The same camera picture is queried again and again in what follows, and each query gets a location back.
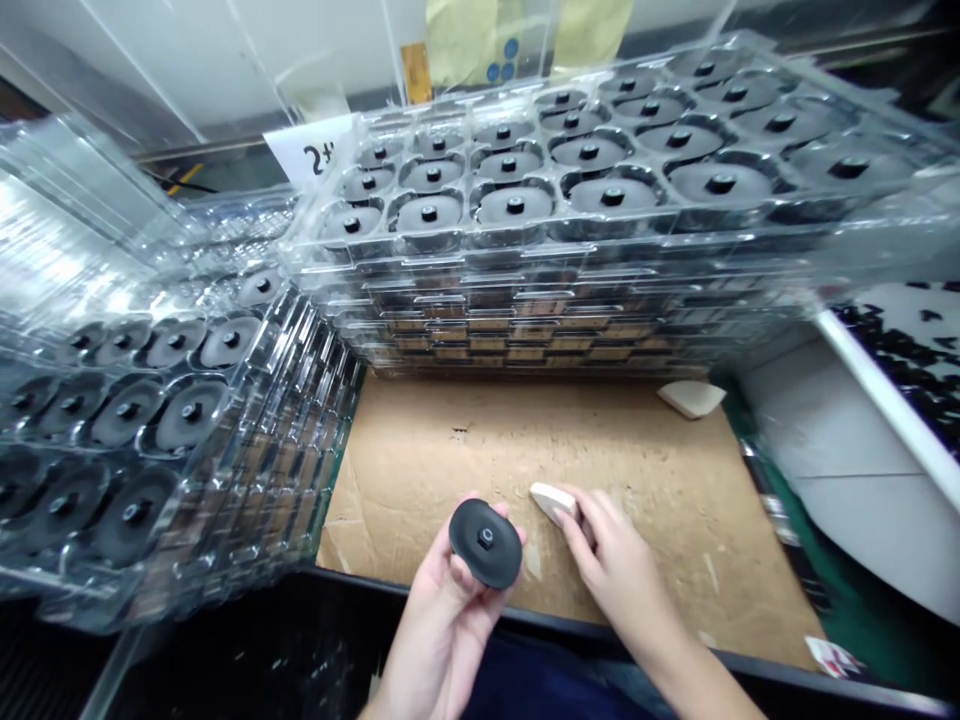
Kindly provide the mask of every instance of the finger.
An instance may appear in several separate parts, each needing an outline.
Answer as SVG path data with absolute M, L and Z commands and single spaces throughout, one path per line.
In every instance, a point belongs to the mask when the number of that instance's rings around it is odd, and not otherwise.
M 594 490 L 593 497 L 597 501 L 597 504 L 607 512 L 611 520 L 621 525 L 626 523 L 626 518 L 623 516 L 623 511 L 617 507 L 617 504 L 613 502 L 613 498 L 611 498 L 607 493 L 605 493 L 603 490 Z
M 563 536 L 570 546 L 570 552 L 573 553 L 573 559 L 580 570 L 580 576 L 584 581 L 592 581 L 597 578 L 601 572 L 600 562 L 596 555 L 590 550 L 590 544 L 583 536 L 583 531 L 577 521 L 567 515 L 565 512 L 557 513 L 560 520 L 560 529 L 563 530 Z
M 457 503 L 457 507 L 471 498 L 480 497 L 480 493 L 476 490 L 471 490 L 468 492 L 460 502 Z M 427 557 L 437 556 L 444 557 L 453 553 L 453 547 L 450 545 L 450 520 L 453 519 L 453 513 L 450 513 L 450 517 L 444 520 L 443 525 L 440 528 L 440 532 L 437 533 L 437 536 L 433 539 L 433 542 L 430 544 L 430 549 L 427 550 Z
M 580 513 L 593 529 L 594 544 L 609 538 L 609 528 L 615 522 L 606 508 L 600 505 L 593 494 L 582 488 L 564 485 L 563 490 L 576 498 Z

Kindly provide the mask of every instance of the blister tray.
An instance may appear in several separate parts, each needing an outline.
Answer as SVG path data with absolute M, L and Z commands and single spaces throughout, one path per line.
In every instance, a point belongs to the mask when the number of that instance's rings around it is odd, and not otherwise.
M 957 144 L 769 47 L 737 33 L 359 115 L 279 254 L 376 366 L 540 370 L 511 361 L 522 337 L 435 324 L 637 317 L 738 349 L 811 289 L 840 295 L 945 247 Z M 604 348 L 546 367 L 649 366 L 635 345 Z

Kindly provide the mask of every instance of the cardboard sheet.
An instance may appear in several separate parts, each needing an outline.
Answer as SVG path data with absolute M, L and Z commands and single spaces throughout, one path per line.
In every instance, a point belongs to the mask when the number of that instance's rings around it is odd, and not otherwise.
M 368 376 L 317 564 L 409 584 L 458 500 L 507 500 L 529 541 L 519 608 L 604 623 L 534 482 L 603 488 L 657 553 L 687 626 L 708 645 L 815 669 L 823 637 L 730 426 L 656 386 L 380 380 Z

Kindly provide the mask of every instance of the stacked plastic trays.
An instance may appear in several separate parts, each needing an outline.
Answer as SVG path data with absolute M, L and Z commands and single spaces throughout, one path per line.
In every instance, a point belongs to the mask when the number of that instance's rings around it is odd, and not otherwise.
M 738 34 L 360 116 L 280 249 L 383 371 L 689 375 L 949 243 L 957 151 Z
M 0 378 L 0 590 L 94 632 L 312 557 L 361 373 L 275 269 L 124 285 L 104 267 L 59 317 L 4 326 L 25 334 Z

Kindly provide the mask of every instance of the black knob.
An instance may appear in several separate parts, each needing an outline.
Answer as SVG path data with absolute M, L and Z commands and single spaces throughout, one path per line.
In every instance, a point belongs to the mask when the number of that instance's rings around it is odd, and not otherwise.
M 717 173 L 709 180 L 707 180 L 706 188 L 708 191 L 712 192 L 714 195 L 725 195 L 726 193 L 733 190 L 733 186 L 737 184 L 737 179 L 733 175 L 727 175 L 726 173 Z
M 690 142 L 690 138 L 692 137 L 693 133 L 689 130 L 677 130 L 667 138 L 667 145 L 670 147 L 683 147 Z
M 734 85 L 723 94 L 724 102 L 740 102 L 747 96 L 747 89 L 743 85 Z
M 33 404 L 33 393 L 20 393 L 19 395 L 13 398 L 13 401 L 10 403 L 17 410 L 26 410 L 30 405 Z
M 180 417 L 187 422 L 196 422 L 203 417 L 203 403 L 190 403 L 180 410 Z
M 146 498 L 140 498 L 136 502 L 130 503 L 123 509 L 123 521 L 131 525 L 142 522 L 147 516 L 147 513 L 150 512 L 150 506 L 152 504 L 153 503 Z
M 67 493 L 66 495 L 60 495 L 55 497 L 50 505 L 47 507 L 47 511 L 51 515 L 67 515 L 70 513 L 80 502 L 79 493 Z
M 80 408 L 83 407 L 83 395 L 74 395 L 72 398 L 67 398 L 62 403 L 60 403 L 60 409 L 65 413 L 70 413 L 71 415 L 79 412 Z
M 624 193 L 621 188 L 607 188 L 600 196 L 600 202 L 607 207 L 616 207 L 623 202 Z
M 477 544 L 484 550 L 493 547 L 493 530 L 490 528 L 480 528 L 477 532 Z
M 593 143 L 587 143 L 582 148 L 580 148 L 581 160 L 593 160 L 599 154 L 600 154 L 600 147 Z
M 132 420 L 140 410 L 140 403 L 123 403 L 117 407 L 117 417 Z
M 852 180 L 863 175 L 868 167 L 870 167 L 870 161 L 867 158 L 851 155 L 834 163 L 830 168 L 830 174 L 844 180 Z
M 788 127 L 793 125 L 796 120 L 797 116 L 793 113 L 777 113 L 770 118 L 765 127 L 770 132 L 783 132 Z

